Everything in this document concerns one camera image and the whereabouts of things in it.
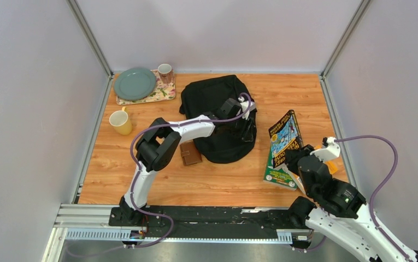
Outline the orange book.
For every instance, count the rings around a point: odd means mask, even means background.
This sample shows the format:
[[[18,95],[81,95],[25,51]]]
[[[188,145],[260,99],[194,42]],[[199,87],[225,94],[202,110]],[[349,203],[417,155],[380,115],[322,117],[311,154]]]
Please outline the orange book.
[[[289,160],[288,164],[287,164],[288,171],[289,171],[291,177],[295,180],[295,182],[297,184],[297,187],[299,188],[299,190],[303,194],[306,194],[305,179],[302,177],[302,175],[299,174],[299,164],[298,164],[298,162],[303,157],[311,156],[310,153],[312,151],[314,151],[316,149],[319,149],[321,147],[322,147],[322,145],[321,146],[315,146],[315,147],[312,146],[312,145],[305,145],[305,146],[303,146],[303,147],[301,147],[300,149],[297,149],[297,150],[292,150],[292,151],[289,150],[286,154],[287,157],[288,157],[288,160]],[[324,163],[324,165],[327,167],[327,170],[328,170],[330,175],[333,175],[338,170],[338,168],[335,165],[335,163],[333,162],[333,160],[328,161],[328,162],[321,162],[319,160],[319,162]]]

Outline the black backpack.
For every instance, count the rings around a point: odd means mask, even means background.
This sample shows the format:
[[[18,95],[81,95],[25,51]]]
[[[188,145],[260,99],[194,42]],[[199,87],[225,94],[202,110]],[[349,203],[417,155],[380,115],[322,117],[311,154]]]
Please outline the black backpack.
[[[249,91],[236,75],[192,82],[181,93],[179,112],[187,119],[205,114],[227,119],[222,112],[224,103],[230,98],[238,100],[241,93],[249,94]],[[216,124],[211,136],[193,140],[196,149],[212,163],[239,161],[254,148],[257,137],[256,113],[256,109],[249,112],[247,121],[241,118]]]

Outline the green coin book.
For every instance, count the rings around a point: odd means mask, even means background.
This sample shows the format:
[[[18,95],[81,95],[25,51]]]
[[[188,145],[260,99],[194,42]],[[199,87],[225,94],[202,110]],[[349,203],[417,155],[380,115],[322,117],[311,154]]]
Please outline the green coin book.
[[[274,184],[276,186],[287,188],[289,190],[296,190],[297,184],[288,173],[287,167],[282,164],[275,168],[273,167],[273,164],[274,161],[271,158],[268,158],[263,175],[263,181]]]

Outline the Treehouse storey book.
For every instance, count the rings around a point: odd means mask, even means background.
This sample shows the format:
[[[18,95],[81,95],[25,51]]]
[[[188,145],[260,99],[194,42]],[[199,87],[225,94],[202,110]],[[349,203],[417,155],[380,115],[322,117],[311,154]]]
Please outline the Treehouse storey book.
[[[276,124],[268,129],[270,137],[270,167],[279,169],[289,157],[287,150],[303,147],[303,140],[294,110],[289,110]]]

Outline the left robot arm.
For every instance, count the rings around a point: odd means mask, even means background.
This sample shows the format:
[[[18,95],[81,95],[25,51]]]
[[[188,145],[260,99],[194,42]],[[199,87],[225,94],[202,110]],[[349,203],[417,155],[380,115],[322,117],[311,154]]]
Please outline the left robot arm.
[[[130,153],[136,170],[119,207],[112,210],[109,224],[140,225],[144,215],[150,214],[143,207],[148,202],[152,183],[157,173],[170,163],[179,145],[210,137],[220,124],[250,123],[251,112],[255,110],[255,102],[247,93],[242,93],[237,99],[227,99],[219,110],[205,112],[195,118],[179,122],[155,119],[150,127],[132,140]]]

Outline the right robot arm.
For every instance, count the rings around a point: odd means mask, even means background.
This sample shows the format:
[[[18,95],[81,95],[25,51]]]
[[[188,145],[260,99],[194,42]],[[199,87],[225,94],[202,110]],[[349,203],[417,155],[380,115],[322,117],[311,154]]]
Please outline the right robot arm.
[[[305,197],[289,208],[289,222],[331,239],[359,261],[418,261],[418,251],[394,236],[371,215],[365,197],[351,184],[334,178],[310,145],[286,151],[286,167],[301,178]]]

